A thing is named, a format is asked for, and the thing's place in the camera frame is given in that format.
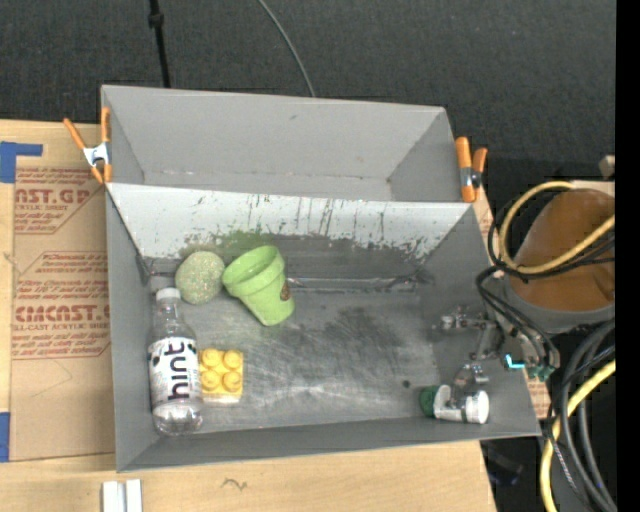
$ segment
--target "yellow lego brick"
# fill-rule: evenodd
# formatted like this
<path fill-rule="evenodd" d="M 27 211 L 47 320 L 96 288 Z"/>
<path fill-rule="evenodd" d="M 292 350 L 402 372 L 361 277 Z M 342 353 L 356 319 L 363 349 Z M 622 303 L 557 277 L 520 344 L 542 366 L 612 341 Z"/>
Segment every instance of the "yellow lego brick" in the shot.
<path fill-rule="evenodd" d="M 243 355 L 239 350 L 207 348 L 198 354 L 204 398 L 239 399 L 243 388 Z"/>

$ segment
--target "gray bin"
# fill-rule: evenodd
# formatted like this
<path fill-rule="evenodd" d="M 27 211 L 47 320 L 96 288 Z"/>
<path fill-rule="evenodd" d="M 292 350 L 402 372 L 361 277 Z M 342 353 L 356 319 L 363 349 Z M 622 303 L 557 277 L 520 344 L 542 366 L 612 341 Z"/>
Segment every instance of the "gray bin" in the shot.
<path fill-rule="evenodd" d="M 113 182 L 107 228 L 119 471 L 538 435 L 524 377 L 485 361 L 489 422 L 428 419 L 422 387 L 450 383 L 478 332 L 488 265 L 461 201 L 440 107 L 105 86 Z M 185 305 L 201 348 L 245 354 L 237 404 L 198 434 L 158 436 L 146 340 L 153 293 L 197 249 L 226 263 L 272 243 L 296 311 L 264 327 L 224 291 Z"/>

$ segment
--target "hint water bottle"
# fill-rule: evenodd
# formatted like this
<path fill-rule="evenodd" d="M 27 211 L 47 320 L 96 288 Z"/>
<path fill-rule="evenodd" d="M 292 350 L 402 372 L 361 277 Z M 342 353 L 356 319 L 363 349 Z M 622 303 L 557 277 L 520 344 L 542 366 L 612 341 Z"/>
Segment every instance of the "hint water bottle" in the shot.
<path fill-rule="evenodd" d="M 198 430 L 204 402 L 196 336 L 182 317 L 177 288 L 163 288 L 156 293 L 147 359 L 156 429 L 169 436 Z"/>

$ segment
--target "green ball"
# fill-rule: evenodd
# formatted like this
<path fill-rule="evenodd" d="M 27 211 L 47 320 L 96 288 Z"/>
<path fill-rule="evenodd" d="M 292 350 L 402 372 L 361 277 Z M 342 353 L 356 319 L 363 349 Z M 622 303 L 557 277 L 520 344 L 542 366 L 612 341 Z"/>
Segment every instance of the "green ball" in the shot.
<path fill-rule="evenodd" d="M 182 300 L 200 305 L 209 302 L 222 289 L 224 262 L 217 254 L 198 251 L 187 257 L 176 271 L 176 288 Z"/>

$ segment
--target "green cap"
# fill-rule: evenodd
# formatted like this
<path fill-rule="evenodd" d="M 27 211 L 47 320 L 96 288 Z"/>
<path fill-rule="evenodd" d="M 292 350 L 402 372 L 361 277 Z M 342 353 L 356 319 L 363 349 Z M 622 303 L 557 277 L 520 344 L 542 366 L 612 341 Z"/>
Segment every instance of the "green cap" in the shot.
<path fill-rule="evenodd" d="M 419 397 L 420 408 L 422 409 L 422 412 L 424 413 L 424 415 L 427 416 L 428 418 L 435 418 L 435 414 L 433 412 L 433 402 L 436 399 L 436 394 L 438 393 L 439 389 L 440 389 L 440 385 L 429 386 L 427 388 L 424 388 L 420 392 L 420 397 Z"/>

